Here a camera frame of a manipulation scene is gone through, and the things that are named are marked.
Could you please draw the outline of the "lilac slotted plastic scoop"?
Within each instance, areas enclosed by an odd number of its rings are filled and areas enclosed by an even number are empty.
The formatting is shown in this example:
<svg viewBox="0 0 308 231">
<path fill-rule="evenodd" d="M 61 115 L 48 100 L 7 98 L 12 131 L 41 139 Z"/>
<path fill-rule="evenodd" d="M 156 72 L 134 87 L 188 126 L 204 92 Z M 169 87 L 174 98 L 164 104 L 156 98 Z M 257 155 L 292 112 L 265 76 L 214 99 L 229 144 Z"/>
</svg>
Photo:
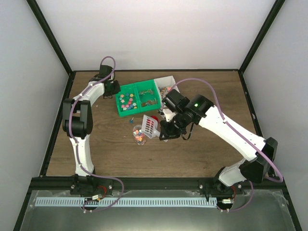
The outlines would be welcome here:
<svg viewBox="0 0 308 231">
<path fill-rule="evenodd" d="M 148 138 L 152 139 L 160 136 L 160 132 L 157 130 L 158 122 L 147 115 L 143 115 L 141 132 Z"/>
</svg>

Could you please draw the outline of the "green bin with square lollipops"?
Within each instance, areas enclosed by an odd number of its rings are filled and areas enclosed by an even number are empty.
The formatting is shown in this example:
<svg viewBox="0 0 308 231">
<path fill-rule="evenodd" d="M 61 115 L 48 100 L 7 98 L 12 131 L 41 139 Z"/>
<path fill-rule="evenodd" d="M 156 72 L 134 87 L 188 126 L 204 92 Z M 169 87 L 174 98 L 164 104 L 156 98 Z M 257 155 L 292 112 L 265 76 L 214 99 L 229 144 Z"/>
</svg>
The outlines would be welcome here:
<svg viewBox="0 0 308 231">
<path fill-rule="evenodd" d="M 158 110 L 161 106 L 160 93 L 153 79 L 134 83 L 137 105 L 141 113 Z"/>
</svg>

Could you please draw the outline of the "green bin with star candies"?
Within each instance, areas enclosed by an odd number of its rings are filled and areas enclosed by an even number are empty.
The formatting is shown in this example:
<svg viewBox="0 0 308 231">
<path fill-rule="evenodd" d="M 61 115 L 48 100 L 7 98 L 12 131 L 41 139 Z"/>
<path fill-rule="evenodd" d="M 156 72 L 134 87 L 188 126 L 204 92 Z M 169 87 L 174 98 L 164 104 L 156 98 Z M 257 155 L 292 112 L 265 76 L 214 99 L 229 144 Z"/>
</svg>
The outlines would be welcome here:
<svg viewBox="0 0 308 231">
<path fill-rule="evenodd" d="M 141 112 L 141 103 L 134 84 L 120 86 L 116 94 L 116 106 L 120 117 L 130 116 Z"/>
</svg>

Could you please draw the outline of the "red round lid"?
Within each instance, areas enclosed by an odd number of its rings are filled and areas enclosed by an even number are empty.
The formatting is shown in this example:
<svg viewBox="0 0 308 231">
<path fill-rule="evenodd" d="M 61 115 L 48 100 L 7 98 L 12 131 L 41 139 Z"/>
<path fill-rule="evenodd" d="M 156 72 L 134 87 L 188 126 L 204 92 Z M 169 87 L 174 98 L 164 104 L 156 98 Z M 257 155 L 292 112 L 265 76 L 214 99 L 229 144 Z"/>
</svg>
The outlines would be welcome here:
<svg viewBox="0 0 308 231">
<path fill-rule="evenodd" d="M 153 118 L 154 120 L 156 120 L 157 122 L 159 122 L 159 119 L 156 116 L 151 116 L 151 118 Z"/>
</svg>

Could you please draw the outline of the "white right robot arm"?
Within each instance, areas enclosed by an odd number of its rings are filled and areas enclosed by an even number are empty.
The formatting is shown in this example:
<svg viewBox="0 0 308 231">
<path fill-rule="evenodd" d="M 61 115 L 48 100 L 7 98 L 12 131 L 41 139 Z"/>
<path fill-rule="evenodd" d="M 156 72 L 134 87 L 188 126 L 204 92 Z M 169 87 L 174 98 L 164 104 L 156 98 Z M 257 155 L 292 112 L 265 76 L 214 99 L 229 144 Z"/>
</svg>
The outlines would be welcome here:
<svg viewBox="0 0 308 231">
<path fill-rule="evenodd" d="M 213 102 L 200 94 L 189 100 L 171 90 L 162 102 L 174 115 L 166 115 L 160 122 L 161 141 L 183 138 L 188 125 L 199 125 L 222 138 L 243 156 L 241 161 L 218 171 L 213 182 L 216 192 L 224 194 L 234 184 L 246 180 L 252 183 L 263 181 L 271 167 L 269 162 L 276 155 L 278 142 L 274 138 L 265 139 L 246 130 L 221 114 Z"/>
</svg>

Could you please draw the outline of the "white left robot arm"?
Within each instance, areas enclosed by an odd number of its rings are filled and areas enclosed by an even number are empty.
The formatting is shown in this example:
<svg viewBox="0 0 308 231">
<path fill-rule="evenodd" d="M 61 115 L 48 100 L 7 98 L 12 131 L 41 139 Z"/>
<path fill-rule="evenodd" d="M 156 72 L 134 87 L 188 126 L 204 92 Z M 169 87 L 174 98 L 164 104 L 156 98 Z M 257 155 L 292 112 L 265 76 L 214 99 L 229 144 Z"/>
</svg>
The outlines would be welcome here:
<svg viewBox="0 0 308 231">
<path fill-rule="evenodd" d="M 62 126 L 69 137 L 75 156 L 75 174 L 98 177 L 90 154 L 90 134 L 93 129 L 92 106 L 101 96 L 111 97 L 120 91 L 114 68 L 100 65 L 99 73 L 90 79 L 86 88 L 74 98 L 63 101 Z"/>
</svg>

